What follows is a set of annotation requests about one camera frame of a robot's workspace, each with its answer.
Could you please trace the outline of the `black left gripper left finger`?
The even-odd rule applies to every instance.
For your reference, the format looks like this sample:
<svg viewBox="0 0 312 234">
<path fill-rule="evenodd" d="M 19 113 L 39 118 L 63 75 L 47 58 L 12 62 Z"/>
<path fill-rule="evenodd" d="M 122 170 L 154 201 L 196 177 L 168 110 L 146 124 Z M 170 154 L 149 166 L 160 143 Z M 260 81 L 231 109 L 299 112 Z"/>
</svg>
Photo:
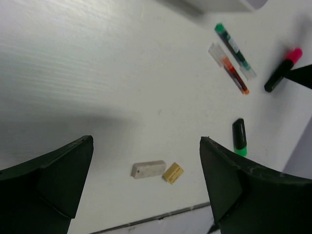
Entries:
<svg viewBox="0 0 312 234">
<path fill-rule="evenodd" d="M 0 172 L 2 234 L 65 234 L 76 217 L 94 151 L 83 136 Z"/>
</svg>

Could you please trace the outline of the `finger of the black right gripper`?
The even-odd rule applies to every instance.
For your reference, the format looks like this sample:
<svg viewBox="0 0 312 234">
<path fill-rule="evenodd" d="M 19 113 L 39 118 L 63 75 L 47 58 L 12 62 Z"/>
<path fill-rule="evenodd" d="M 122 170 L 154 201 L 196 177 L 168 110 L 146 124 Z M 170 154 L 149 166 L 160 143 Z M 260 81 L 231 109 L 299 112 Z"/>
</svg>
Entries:
<svg viewBox="0 0 312 234">
<path fill-rule="evenodd" d="M 307 88 L 312 88 L 312 65 L 290 70 L 286 73 L 285 78 Z"/>
</svg>

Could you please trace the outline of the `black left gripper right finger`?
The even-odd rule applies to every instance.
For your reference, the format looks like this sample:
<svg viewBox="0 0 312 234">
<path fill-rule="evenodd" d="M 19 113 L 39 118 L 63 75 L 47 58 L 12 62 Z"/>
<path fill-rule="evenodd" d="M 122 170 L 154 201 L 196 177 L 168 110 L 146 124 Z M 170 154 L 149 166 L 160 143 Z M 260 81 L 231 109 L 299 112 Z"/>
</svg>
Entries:
<svg viewBox="0 0 312 234">
<path fill-rule="evenodd" d="M 223 234 L 309 234 L 312 182 L 239 156 L 209 137 L 200 160 L 214 222 Z"/>
</svg>

